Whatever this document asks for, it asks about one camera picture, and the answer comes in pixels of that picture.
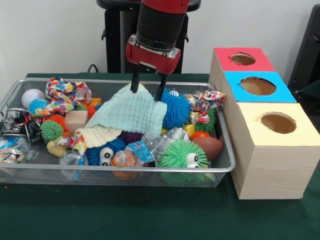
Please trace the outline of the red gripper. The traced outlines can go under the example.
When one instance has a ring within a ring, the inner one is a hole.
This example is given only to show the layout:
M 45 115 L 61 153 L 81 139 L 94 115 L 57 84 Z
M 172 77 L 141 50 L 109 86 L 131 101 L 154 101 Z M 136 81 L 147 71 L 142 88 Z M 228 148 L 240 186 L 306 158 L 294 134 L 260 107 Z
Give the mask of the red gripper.
M 171 75 L 176 69 L 181 57 L 181 50 L 175 47 L 171 51 L 152 50 L 142 46 L 138 42 L 136 35 L 132 34 L 126 43 L 125 56 L 128 62 L 135 64 L 130 90 L 133 93 L 138 91 L 140 65 L 150 67 L 155 69 L 161 77 L 160 85 L 154 97 L 156 102 L 161 101 L 167 82 L 167 75 Z

